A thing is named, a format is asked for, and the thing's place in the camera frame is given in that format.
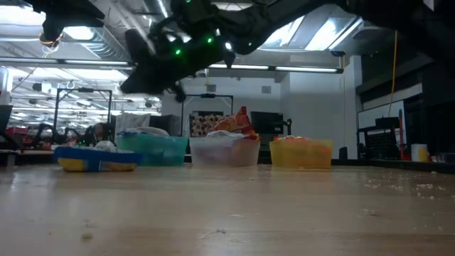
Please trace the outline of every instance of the orange food package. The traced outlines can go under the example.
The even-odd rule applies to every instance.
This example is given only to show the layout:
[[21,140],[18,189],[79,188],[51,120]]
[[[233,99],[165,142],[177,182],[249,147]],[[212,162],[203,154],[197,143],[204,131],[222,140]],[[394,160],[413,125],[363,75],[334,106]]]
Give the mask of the orange food package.
[[249,136],[246,137],[246,139],[259,140],[259,137],[251,125],[246,107],[241,107],[236,115],[226,117],[212,128],[212,132],[221,130],[232,133],[248,134]]

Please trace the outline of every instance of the teal plastic container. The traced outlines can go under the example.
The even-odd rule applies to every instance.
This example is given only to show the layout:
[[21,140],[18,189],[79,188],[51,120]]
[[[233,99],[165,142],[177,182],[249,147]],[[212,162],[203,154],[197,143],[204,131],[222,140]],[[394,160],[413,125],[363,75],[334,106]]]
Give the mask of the teal plastic container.
[[182,166],[187,138],[123,132],[117,135],[119,149],[142,154],[141,166]]

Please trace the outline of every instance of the plastic container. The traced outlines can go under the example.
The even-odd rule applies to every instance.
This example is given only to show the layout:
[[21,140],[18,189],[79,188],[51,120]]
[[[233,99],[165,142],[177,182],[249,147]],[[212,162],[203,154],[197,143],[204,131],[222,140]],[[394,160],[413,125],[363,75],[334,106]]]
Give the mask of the plastic container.
[[190,139],[194,166],[257,165],[260,141],[230,137]]
[[283,139],[270,142],[272,164],[286,168],[329,169],[333,141],[317,139]]
[[69,172],[133,171],[142,161],[141,154],[110,153],[64,146],[55,149],[54,158]]
[[117,146],[143,155],[142,166],[182,166],[185,164],[187,138],[149,133],[120,133]]

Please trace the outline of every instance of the wooden table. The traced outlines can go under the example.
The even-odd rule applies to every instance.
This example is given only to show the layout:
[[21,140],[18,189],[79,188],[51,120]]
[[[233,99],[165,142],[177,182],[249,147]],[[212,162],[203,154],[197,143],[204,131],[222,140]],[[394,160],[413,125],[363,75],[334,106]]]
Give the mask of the wooden table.
[[455,176],[270,166],[0,173],[1,255],[453,255]]

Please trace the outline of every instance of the clear plastic container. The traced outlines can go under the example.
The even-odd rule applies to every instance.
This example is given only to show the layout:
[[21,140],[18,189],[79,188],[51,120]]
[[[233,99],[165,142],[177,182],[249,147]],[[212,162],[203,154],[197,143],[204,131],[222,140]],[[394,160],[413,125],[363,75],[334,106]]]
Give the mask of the clear plastic container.
[[318,139],[283,139],[270,142],[272,164],[286,168],[329,169],[333,141]]
[[182,166],[185,164],[187,138],[155,134],[120,134],[119,149],[143,155],[142,166]]
[[190,139],[194,166],[257,165],[260,141],[230,137]]

